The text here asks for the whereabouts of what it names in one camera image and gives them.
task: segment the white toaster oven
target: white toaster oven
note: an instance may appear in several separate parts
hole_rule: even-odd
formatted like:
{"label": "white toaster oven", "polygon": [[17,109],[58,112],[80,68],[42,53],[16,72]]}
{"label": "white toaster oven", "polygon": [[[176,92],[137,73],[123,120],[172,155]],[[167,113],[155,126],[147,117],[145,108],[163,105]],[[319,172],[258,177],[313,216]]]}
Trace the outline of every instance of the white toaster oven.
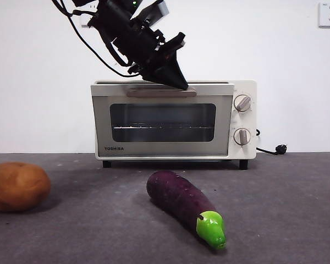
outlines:
{"label": "white toaster oven", "polygon": [[95,154],[112,161],[239,160],[256,156],[256,83],[190,81],[186,91],[146,81],[91,85]]}

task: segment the purple eggplant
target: purple eggplant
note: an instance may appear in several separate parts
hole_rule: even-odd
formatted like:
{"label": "purple eggplant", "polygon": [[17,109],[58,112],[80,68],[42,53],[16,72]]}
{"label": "purple eggplant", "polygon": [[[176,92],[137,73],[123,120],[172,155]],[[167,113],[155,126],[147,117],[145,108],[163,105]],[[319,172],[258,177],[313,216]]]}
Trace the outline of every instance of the purple eggplant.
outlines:
{"label": "purple eggplant", "polygon": [[226,246],[224,222],[209,199],[185,178],[170,171],[153,173],[147,192],[161,209],[174,215],[210,246]]}

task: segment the power cord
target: power cord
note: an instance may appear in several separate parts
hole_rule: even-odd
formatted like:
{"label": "power cord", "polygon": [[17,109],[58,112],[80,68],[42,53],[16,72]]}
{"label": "power cord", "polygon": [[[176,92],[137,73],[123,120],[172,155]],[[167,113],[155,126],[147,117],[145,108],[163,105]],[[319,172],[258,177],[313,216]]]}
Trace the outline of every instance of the power cord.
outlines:
{"label": "power cord", "polygon": [[110,70],[112,70],[114,73],[120,75],[121,77],[126,77],[126,78],[130,78],[130,77],[136,77],[136,76],[139,76],[139,73],[138,74],[134,74],[134,75],[124,75],[122,73],[119,73],[117,70],[113,69],[109,64],[107,64],[100,56],[99,54],[91,47],[89,46],[89,44],[83,39],[83,37],[79,34],[75,24],[73,23],[71,17],[73,15],[81,15],[81,14],[90,14],[90,15],[93,15],[94,13],[93,12],[86,12],[86,11],[79,11],[79,10],[74,10],[72,13],[69,13],[66,9],[66,6],[64,4],[64,1],[63,0],[60,0],[61,2],[61,5],[57,2],[57,0],[52,0],[52,2],[54,3],[54,5],[60,10],[61,13],[63,13],[67,18],[68,20],[70,21],[71,23],[71,26],[73,28],[73,30],[76,32],[77,36],[79,37],[79,39],[81,39],[81,41],[87,46],[87,48],[89,48],[91,50],[91,52],[94,53],[94,55],[107,67],[109,68]]}
{"label": "power cord", "polygon": [[[257,129],[257,136],[259,136],[259,135],[260,135],[260,130]],[[272,155],[284,155],[287,151],[287,145],[278,145],[275,148],[275,152],[272,152],[272,151],[269,151],[269,150],[263,150],[263,149],[258,148],[258,147],[257,147],[257,150],[259,150],[261,152],[268,153],[268,154],[272,154]]]}

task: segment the brown potato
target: brown potato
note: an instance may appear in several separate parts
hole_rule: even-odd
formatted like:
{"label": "brown potato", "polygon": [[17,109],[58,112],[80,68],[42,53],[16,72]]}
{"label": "brown potato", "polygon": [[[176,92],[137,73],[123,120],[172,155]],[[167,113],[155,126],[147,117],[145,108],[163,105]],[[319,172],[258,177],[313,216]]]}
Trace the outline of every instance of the brown potato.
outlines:
{"label": "brown potato", "polygon": [[0,164],[0,211],[25,211],[50,192],[50,180],[39,166],[23,162]]}

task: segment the toshiba logo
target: toshiba logo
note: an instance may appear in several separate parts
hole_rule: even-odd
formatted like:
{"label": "toshiba logo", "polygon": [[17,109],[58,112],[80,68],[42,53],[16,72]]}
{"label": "toshiba logo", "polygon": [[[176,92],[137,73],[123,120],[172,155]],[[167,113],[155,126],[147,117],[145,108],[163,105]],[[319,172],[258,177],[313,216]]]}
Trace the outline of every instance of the toshiba logo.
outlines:
{"label": "toshiba logo", "polygon": [[104,147],[104,149],[108,151],[124,150],[123,147]]}

